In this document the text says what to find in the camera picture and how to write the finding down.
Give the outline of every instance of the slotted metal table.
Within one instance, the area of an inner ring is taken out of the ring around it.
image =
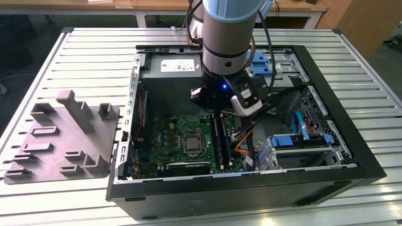
[[[269,30],[275,45],[304,45],[387,177],[320,205],[136,222],[105,201],[108,178],[4,184],[4,173],[32,123],[36,102],[60,106],[61,89],[89,106],[110,103],[124,113],[134,47],[185,44],[185,32],[158,28],[73,28],[56,41],[0,139],[0,225],[395,225],[402,219],[402,103],[345,40],[331,30]],[[265,44],[255,30],[256,44]]]

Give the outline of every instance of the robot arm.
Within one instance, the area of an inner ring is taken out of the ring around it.
[[[190,100],[204,109],[217,112],[232,105],[239,115],[248,116],[261,107],[244,63],[256,13],[271,2],[203,1],[203,85],[190,91]]]

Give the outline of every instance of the green motherboard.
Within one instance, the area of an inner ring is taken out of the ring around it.
[[[225,130],[235,132],[232,116],[224,118]],[[215,164],[209,116],[174,116],[154,118],[150,150],[141,150],[138,164],[141,178],[157,178],[162,165],[174,162],[209,162],[211,173],[243,171],[241,157],[233,158],[232,167],[220,169]]]

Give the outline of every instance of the cpu socket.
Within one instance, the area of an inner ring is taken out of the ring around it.
[[[201,133],[188,133],[182,135],[184,154],[197,156],[203,152]]]

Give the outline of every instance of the open pc tower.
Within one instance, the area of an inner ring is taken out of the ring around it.
[[[247,69],[261,101],[267,49],[257,46]],[[273,46],[273,52],[280,98],[241,141],[240,117],[212,116],[190,102],[201,49],[137,46],[105,198],[133,219],[317,204],[385,176],[305,48]]]

